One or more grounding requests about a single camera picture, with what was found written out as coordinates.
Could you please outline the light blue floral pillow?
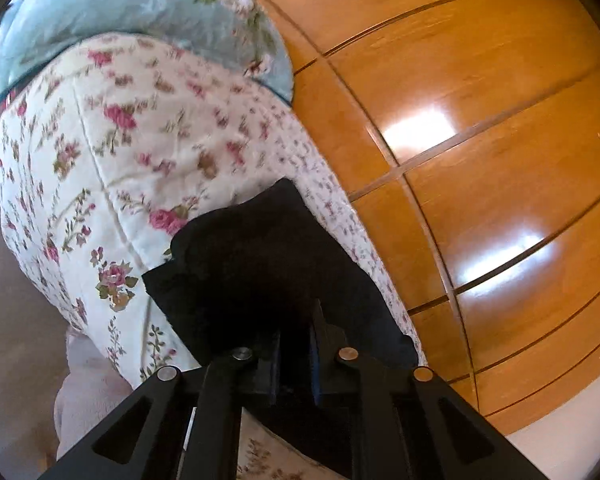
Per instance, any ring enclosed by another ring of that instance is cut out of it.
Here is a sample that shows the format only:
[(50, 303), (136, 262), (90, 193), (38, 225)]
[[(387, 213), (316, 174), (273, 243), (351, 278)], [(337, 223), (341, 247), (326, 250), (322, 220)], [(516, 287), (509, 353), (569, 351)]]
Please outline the light blue floral pillow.
[(0, 103), (59, 53), (105, 32), (155, 37), (292, 99), (287, 48), (254, 0), (10, 0), (0, 21)]

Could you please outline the floral white bedspread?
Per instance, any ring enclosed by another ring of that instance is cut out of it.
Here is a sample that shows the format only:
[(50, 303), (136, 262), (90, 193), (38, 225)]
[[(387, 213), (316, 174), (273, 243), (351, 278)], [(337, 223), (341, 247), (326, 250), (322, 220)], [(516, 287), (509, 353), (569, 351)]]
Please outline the floral white bedspread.
[(417, 330), (336, 174), (273, 92), (147, 36), (87, 39), (0, 118), (0, 213), (20, 269), (69, 322), (54, 422), (66, 454), (160, 367), (199, 363), (148, 295), (189, 221), (290, 180)]

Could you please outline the wooden wardrobe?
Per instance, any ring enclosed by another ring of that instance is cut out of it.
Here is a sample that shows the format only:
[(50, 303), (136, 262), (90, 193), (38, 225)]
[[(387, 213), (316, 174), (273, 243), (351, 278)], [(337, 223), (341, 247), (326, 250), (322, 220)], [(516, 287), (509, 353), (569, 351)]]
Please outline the wooden wardrobe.
[(600, 29), (580, 0), (259, 0), (430, 366), (505, 434), (600, 379)]

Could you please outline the black pants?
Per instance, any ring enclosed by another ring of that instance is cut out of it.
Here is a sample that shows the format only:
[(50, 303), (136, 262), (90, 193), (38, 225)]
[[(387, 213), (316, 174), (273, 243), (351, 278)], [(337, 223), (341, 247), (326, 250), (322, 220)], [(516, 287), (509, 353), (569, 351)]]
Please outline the black pants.
[(411, 370), (418, 361), (378, 286), (288, 179), (189, 221), (172, 240), (170, 260), (143, 281), (199, 363), (241, 347), (276, 358), (275, 398), (250, 401), (248, 412), (343, 476), (352, 473), (351, 426), (315, 399), (314, 308), (321, 307), (351, 346), (384, 366)]

